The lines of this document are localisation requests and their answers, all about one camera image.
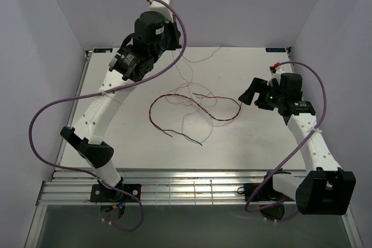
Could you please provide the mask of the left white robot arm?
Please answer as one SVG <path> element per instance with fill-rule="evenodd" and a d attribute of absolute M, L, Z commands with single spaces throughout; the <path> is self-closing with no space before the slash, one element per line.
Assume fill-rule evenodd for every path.
<path fill-rule="evenodd" d="M 128 35 L 111 59 L 99 96 L 71 127 L 64 127 L 61 136 L 92 167 L 101 179 L 103 194 L 110 201 L 123 195 L 122 177 L 112 162 L 114 149 L 104 141 L 109 124 L 135 82 L 142 81 L 165 51 L 180 48 L 180 31 L 174 15 L 144 12 L 135 21 L 134 32 Z"/>

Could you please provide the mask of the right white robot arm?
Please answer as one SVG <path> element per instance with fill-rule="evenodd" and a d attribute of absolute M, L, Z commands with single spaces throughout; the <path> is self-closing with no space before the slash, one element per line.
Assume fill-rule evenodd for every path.
<path fill-rule="evenodd" d="M 275 73 L 266 81 L 255 77 L 248 89 L 238 98 L 260 109 L 277 109 L 298 146 L 306 176 L 297 178 L 276 167 L 246 199 L 253 201 L 263 191 L 266 198 L 276 200 L 282 194 L 295 201 L 303 215 L 344 215 L 356 185 L 351 171 L 345 171 L 332 156 L 319 130 L 320 121 L 309 101 L 302 99 L 302 77 L 294 73 Z"/>

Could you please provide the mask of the right blue label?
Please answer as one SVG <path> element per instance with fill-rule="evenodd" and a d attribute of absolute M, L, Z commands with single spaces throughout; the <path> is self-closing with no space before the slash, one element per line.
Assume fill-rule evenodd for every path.
<path fill-rule="evenodd" d="M 270 53 L 286 53 L 287 50 L 285 48 L 265 48 L 265 51 L 266 52 L 270 52 Z"/>

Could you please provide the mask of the blue label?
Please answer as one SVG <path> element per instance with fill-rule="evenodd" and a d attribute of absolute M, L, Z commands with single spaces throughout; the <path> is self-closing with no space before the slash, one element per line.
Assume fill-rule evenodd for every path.
<path fill-rule="evenodd" d="M 112 48 L 95 48 L 93 49 L 93 53 L 112 53 Z"/>
<path fill-rule="evenodd" d="M 265 51 L 266 52 L 270 52 L 270 53 L 286 53 L 287 50 L 285 48 L 265 48 Z"/>

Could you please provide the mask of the left blue label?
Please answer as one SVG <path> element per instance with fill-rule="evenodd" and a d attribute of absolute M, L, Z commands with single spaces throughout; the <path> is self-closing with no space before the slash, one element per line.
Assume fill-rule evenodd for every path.
<path fill-rule="evenodd" d="M 93 49 L 93 53 L 112 53 L 112 48 L 95 48 Z"/>

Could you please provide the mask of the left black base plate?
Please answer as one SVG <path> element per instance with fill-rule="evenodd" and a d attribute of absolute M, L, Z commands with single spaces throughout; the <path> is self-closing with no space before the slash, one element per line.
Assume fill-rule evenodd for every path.
<path fill-rule="evenodd" d="M 119 188 L 135 196 L 137 199 L 141 198 L 141 184 L 124 184 Z M 108 189 L 101 184 L 94 184 L 91 188 L 89 201 L 93 203 L 119 203 L 123 201 L 132 202 L 133 199 L 121 192 Z"/>

